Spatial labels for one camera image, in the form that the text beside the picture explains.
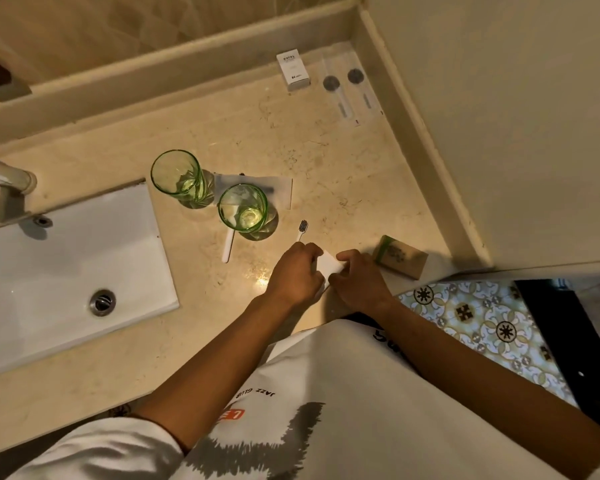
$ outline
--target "patterned floor tile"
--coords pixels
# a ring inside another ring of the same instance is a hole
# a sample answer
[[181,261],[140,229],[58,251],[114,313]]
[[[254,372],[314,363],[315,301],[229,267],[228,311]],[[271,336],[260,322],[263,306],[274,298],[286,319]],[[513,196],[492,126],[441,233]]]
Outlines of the patterned floor tile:
[[472,350],[577,407],[513,282],[434,283],[399,298]]

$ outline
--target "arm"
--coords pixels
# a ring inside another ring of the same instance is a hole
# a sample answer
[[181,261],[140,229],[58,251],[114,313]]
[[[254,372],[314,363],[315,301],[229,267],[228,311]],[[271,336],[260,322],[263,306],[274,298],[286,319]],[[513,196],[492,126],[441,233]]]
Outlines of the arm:
[[336,257],[349,263],[329,279],[339,297],[376,320],[424,379],[568,478],[584,479],[600,466],[597,423],[403,306],[368,254]]
[[320,289],[324,278],[311,266],[321,254],[313,243],[291,246],[275,266],[265,293],[149,395],[135,416],[159,424],[190,450],[256,369],[276,329]]

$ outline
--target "person's left hand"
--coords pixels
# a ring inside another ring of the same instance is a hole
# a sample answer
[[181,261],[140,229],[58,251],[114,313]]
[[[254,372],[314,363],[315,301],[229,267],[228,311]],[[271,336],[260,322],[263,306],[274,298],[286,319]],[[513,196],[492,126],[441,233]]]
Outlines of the person's left hand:
[[314,259],[322,252],[312,242],[295,242],[273,268],[265,295],[291,308],[311,301],[324,282],[319,271],[312,271]]

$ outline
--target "hand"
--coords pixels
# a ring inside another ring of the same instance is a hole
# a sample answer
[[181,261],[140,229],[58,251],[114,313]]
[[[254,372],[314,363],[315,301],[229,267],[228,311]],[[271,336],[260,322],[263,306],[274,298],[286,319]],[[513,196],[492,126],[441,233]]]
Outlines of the hand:
[[338,296],[355,312],[373,318],[383,307],[394,302],[378,266],[369,254],[360,254],[357,249],[336,255],[338,261],[348,265],[339,274],[332,274],[329,283]]
[[291,308],[311,301],[324,283],[323,275],[312,271],[313,261],[321,255],[312,242],[294,243],[273,268],[265,295]]

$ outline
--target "white t-shirt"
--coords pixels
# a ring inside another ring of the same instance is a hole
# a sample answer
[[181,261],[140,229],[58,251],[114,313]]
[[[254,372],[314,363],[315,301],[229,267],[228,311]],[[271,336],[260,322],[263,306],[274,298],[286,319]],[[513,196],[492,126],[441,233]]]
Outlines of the white t-shirt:
[[384,332],[337,320],[275,344],[184,459],[158,425],[111,418],[76,428],[10,478],[565,477],[419,377]]

